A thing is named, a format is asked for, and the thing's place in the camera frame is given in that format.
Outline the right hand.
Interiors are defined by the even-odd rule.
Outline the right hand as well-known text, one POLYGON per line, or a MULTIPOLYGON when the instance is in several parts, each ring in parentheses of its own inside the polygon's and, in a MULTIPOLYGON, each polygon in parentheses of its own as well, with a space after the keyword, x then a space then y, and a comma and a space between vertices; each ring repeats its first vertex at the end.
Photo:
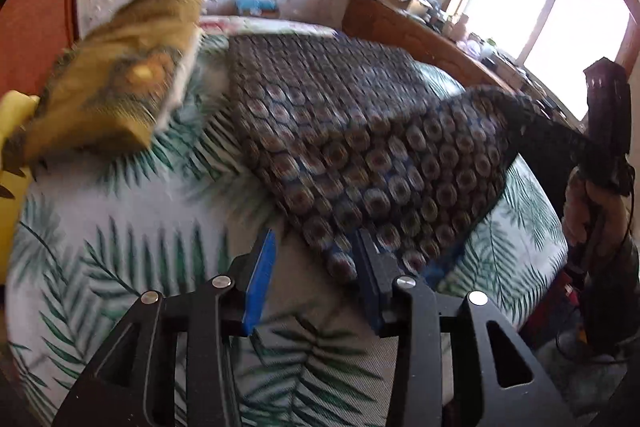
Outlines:
POLYGON ((623 243, 628 225, 625 199, 588 180, 575 168, 567 181, 562 229, 568 245, 592 245, 601 258, 623 243))

